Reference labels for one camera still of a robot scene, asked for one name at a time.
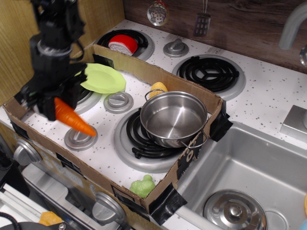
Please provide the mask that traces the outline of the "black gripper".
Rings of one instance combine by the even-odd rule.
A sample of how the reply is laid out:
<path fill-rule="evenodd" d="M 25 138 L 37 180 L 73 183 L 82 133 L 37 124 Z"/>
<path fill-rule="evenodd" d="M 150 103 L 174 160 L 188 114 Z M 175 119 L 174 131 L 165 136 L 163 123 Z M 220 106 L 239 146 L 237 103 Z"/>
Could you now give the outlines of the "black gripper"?
<path fill-rule="evenodd" d="M 30 38 L 33 77 L 20 89 L 20 104 L 37 106 L 39 113 L 55 121 L 55 97 L 72 109 L 77 107 L 80 84 L 86 80 L 87 64 L 70 58 L 72 46 L 56 49 L 43 44 L 39 35 Z"/>

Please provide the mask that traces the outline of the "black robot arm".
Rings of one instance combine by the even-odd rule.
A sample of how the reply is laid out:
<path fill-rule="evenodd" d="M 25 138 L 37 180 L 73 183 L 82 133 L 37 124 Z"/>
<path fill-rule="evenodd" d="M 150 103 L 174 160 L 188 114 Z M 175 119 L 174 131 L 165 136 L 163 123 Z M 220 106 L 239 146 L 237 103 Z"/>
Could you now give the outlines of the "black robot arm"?
<path fill-rule="evenodd" d="M 39 29 L 39 34 L 29 41 L 34 75 L 15 99 L 25 108 L 36 107 L 54 121 L 55 98 L 76 108 L 80 84 L 86 81 L 83 57 L 70 57 L 73 44 L 83 48 L 79 39 L 85 24 L 76 0 L 33 0 L 31 4 Z"/>

